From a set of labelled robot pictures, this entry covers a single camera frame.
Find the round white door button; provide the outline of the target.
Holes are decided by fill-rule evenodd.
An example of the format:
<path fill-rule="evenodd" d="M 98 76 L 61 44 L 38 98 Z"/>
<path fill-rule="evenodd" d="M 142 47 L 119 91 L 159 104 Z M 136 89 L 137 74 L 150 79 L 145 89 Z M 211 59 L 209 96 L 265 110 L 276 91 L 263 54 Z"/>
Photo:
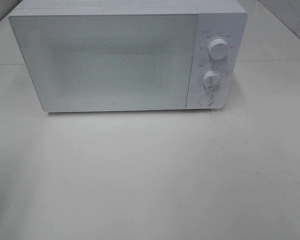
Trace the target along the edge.
<path fill-rule="evenodd" d="M 213 102 L 214 96 L 212 94 L 203 94 L 198 98 L 198 103 L 204 107 L 212 105 Z"/>

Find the white timer knob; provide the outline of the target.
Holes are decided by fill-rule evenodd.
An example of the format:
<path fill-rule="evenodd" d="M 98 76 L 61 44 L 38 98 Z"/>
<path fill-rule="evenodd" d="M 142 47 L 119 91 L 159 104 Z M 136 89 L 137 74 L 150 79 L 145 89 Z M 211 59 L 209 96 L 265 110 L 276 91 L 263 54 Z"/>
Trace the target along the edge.
<path fill-rule="evenodd" d="M 203 84 L 206 88 L 218 85 L 221 80 L 220 74 L 216 71 L 207 71 L 203 75 Z"/>

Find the white microwave door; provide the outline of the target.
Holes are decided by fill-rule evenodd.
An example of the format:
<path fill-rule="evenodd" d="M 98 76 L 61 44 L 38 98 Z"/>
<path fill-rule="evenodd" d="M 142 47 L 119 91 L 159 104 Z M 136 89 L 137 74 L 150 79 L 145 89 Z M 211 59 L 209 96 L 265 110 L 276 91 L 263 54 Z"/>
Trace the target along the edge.
<path fill-rule="evenodd" d="M 46 112 L 179 110 L 196 14 L 12 16 Z"/>

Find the white microwave oven body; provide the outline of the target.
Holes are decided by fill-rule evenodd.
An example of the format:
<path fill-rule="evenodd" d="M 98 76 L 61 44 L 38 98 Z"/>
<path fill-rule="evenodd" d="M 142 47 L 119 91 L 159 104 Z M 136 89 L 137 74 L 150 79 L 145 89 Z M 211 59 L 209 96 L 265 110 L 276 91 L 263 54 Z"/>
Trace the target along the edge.
<path fill-rule="evenodd" d="M 10 14 L 26 16 L 134 16 L 134 15 L 197 15 L 196 31 L 186 107 L 199 110 L 224 107 L 235 63 L 242 42 L 248 14 L 235 0 L 24 0 Z M 214 60 L 209 56 L 208 44 L 215 38 L 229 43 L 226 57 Z M 203 75 L 208 71 L 220 74 L 221 82 L 205 87 Z M 213 95 L 213 104 L 201 106 L 199 97 Z M 109 110 L 159 111 L 159 110 Z"/>

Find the upper white power knob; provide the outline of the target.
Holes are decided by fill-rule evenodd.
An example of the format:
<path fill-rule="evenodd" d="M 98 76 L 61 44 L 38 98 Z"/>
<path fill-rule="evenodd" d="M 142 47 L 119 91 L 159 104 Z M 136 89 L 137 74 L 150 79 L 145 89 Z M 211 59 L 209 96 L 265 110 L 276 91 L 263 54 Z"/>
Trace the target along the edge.
<path fill-rule="evenodd" d="M 214 38 L 208 43 L 207 50 L 213 60 L 221 60 L 228 54 L 229 42 L 223 37 Z"/>

